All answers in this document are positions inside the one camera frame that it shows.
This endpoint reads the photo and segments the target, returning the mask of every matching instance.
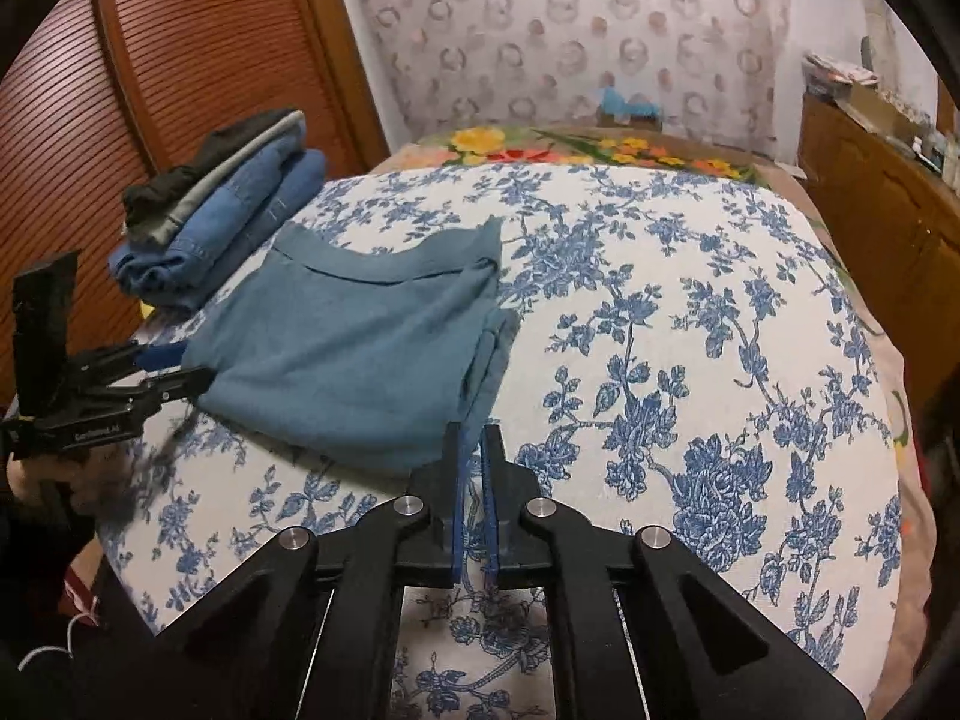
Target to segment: blue object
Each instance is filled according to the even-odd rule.
[[[421,466],[454,421],[469,455],[520,327],[496,305],[499,267],[495,218],[378,255],[287,224],[184,365],[217,372],[205,410],[343,464]]]
[[[457,443],[457,493],[453,502],[453,548],[450,563],[453,566],[453,584],[459,584],[464,572],[464,499],[467,497],[469,465],[472,450],[460,428]]]
[[[186,341],[154,343],[144,347],[143,351],[133,358],[133,365],[147,372],[177,367],[184,357],[184,351]]]
[[[488,586],[493,587],[496,586],[496,577],[500,573],[500,539],[496,501],[493,500],[493,480],[490,478],[490,458],[483,435],[480,436],[480,480],[483,487],[484,541],[487,543],[487,565],[484,566],[484,571]]]
[[[640,119],[659,119],[659,108],[647,100],[642,103],[627,103],[623,95],[613,86],[603,90],[603,100],[600,101],[603,112],[615,118],[637,116]]]
[[[195,312],[323,186],[320,151],[293,154],[296,137],[258,151],[186,221],[166,250],[125,242],[109,269],[125,293],[152,306]]]

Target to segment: black cloth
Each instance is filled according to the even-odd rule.
[[[93,538],[93,518],[69,507],[68,528],[49,524],[42,509],[16,502],[0,459],[0,715],[5,720],[74,716],[70,661],[61,653],[35,656],[37,647],[66,646],[69,619],[56,611],[71,560]],[[75,637],[85,632],[74,626]]]
[[[133,227],[150,218],[164,215],[210,170],[295,110],[296,108],[277,108],[263,111],[228,127],[215,129],[205,138],[196,156],[186,165],[162,172],[145,184],[128,186],[123,190],[127,226]]]

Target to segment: gray cloth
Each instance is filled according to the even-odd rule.
[[[163,218],[210,170],[293,112],[293,108],[261,111],[240,122],[215,129],[203,138],[200,149],[186,165],[171,167],[143,183],[131,184],[124,189],[121,199],[131,240],[137,240],[136,231],[141,225],[150,227],[155,225],[159,218]]]
[[[144,221],[144,223],[138,224],[136,228],[136,239],[141,242],[156,244],[159,247],[166,247],[169,242],[174,240],[176,234],[181,231],[181,228],[184,226],[184,223],[186,223],[186,220],[190,218],[190,215],[200,208],[200,204],[203,204],[203,201],[205,201],[210,194],[213,194],[213,191],[224,183],[224,180],[227,180],[227,177],[229,177],[237,167],[243,165],[243,162],[260,151],[261,148],[266,146],[267,143],[270,143],[270,141],[275,141],[287,132],[297,130],[299,130],[299,139],[301,140],[299,149],[302,151],[306,138],[306,118],[302,111],[294,111],[272,127],[265,129],[257,135],[256,138],[249,141],[246,146],[239,148],[236,153],[224,159],[224,161],[219,163],[213,170],[210,170],[210,172],[190,188],[173,208],[167,211],[164,218],[151,218],[150,220]]]
[[[200,406],[344,464],[438,459],[446,423],[474,447],[520,318],[497,307],[500,221],[358,254],[287,223],[213,309],[182,364],[217,371]]]

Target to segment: white cable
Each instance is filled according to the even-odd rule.
[[[89,611],[82,611],[80,614],[74,614],[73,617],[70,618],[70,622],[66,624],[66,654],[71,656],[71,658],[73,658],[73,625],[82,617],[93,619],[93,615]]]
[[[20,665],[16,667],[16,670],[23,671],[24,666],[26,666],[30,661],[32,661],[35,655],[39,655],[40,653],[64,653],[65,655],[70,654],[68,651],[64,650],[64,648],[62,647],[54,647],[54,646],[37,647],[37,649],[31,650],[29,653],[27,653],[24,656],[24,658],[20,662]]]
[[[77,620],[79,620],[82,617],[87,617],[93,620],[94,622],[96,622],[97,619],[96,617],[93,616],[93,614],[96,611],[97,603],[99,602],[99,600],[100,600],[99,598],[94,596],[93,603],[90,605],[90,611],[81,611],[79,614],[74,614],[70,618],[70,622],[66,624],[66,649],[62,647],[55,647],[53,645],[37,647],[34,650],[31,650],[29,653],[27,653],[24,656],[24,658],[20,662],[20,665],[16,667],[16,670],[23,671],[24,667],[34,659],[34,656],[39,655],[40,653],[66,653],[72,659],[73,658],[73,626],[77,622]]]

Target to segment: stack of folded clothes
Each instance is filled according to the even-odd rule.
[[[109,269],[128,295],[196,312],[323,186],[301,111],[257,114],[212,132],[188,165],[123,193],[127,240]]]

